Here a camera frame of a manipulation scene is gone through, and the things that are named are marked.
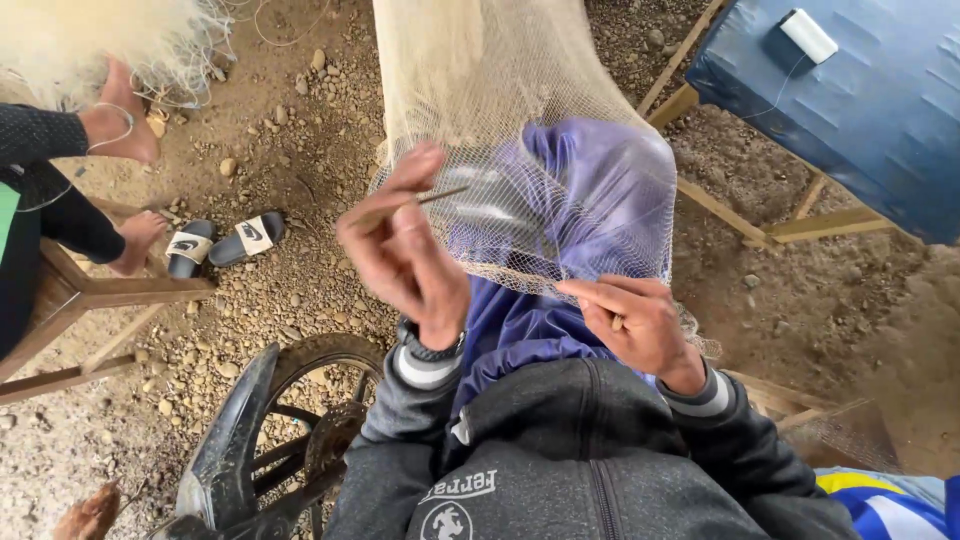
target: nike slide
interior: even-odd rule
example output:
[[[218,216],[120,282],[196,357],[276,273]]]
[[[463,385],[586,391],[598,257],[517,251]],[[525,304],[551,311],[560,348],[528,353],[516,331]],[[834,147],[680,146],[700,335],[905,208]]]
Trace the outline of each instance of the nike slide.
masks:
[[[274,247],[283,237],[283,216],[280,212],[267,212],[238,223],[234,229],[235,233],[210,248],[214,266],[230,266]]]
[[[195,219],[174,234],[167,255],[170,264],[167,272],[171,278],[196,278],[200,276],[200,267],[213,246],[213,235],[217,228],[213,222]]]

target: fishing net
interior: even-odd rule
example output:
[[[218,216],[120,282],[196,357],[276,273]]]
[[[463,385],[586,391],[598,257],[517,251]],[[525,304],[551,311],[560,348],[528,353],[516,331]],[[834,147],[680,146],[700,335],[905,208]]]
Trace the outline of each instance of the fishing net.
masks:
[[[604,273],[669,283],[673,154],[597,59],[583,0],[373,7],[387,136],[371,190],[434,140],[432,193],[469,189],[424,210],[470,274],[553,296]]]
[[[6,0],[0,17],[0,86],[48,110],[96,101],[106,54],[129,64],[147,96],[198,107],[215,54],[233,59],[232,22],[219,0]]]

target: dirt ground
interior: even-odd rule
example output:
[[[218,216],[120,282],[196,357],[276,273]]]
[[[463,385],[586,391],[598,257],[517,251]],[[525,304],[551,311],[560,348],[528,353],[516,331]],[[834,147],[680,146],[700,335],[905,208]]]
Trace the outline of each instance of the dirt ground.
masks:
[[[290,40],[324,3],[275,0],[261,30]],[[291,219],[272,252],[210,274],[215,297],[167,307],[132,343],[145,353],[134,370],[2,407],[0,537],[48,537],[67,506],[108,479],[120,479],[129,495],[142,486],[111,532],[139,537],[172,514],[206,422],[260,348],[330,331],[392,343],[396,314],[366,293],[331,234],[336,216],[366,192],[384,136],[370,1],[337,4],[289,47],[265,42],[249,20],[237,23],[239,61],[208,107],[175,111],[156,165],[60,163],[87,194],[151,205],[178,220],[212,219],[221,233],[269,209]],[[683,39],[704,4],[589,3],[601,60],[634,104],[666,64],[662,48]],[[234,9],[249,19],[255,5]],[[316,49],[342,72],[335,90],[310,72]],[[298,74],[307,76],[306,95],[296,88]],[[277,107],[289,117],[283,125]],[[804,191],[801,164],[715,108],[695,109],[665,136],[681,174],[756,224],[786,218]],[[219,171],[226,158],[238,161],[229,178]],[[852,204],[832,186],[813,211]],[[956,472],[960,251],[889,232],[800,242],[777,256],[743,247],[733,229],[682,195],[674,241],[676,297],[702,334],[722,343],[719,365],[835,402],[874,398],[908,470]],[[753,288],[747,275],[758,278]],[[88,314],[18,376],[75,365],[133,313]],[[337,403],[351,393],[351,377],[311,378],[287,399],[313,409]],[[261,449],[299,429],[285,422],[271,420]]]

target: black leggings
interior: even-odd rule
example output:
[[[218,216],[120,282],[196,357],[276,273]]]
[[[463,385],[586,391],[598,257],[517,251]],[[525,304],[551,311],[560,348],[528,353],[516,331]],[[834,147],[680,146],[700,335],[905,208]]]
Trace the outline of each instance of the black leggings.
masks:
[[[0,182],[20,192],[22,209],[38,207],[13,215],[0,254],[0,361],[30,322],[41,236],[97,264],[123,254],[126,242],[110,220],[47,161],[86,149],[76,114],[0,104]]]

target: yellow and blue fabric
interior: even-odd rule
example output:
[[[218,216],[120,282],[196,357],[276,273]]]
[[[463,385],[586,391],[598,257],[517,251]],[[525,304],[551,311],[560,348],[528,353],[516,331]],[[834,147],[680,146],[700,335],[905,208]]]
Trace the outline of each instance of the yellow and blue fabric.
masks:
[[[818,470],[817,485],[849,510],[864,540],[960,540],[960,477],[942,481],[837,468]]]

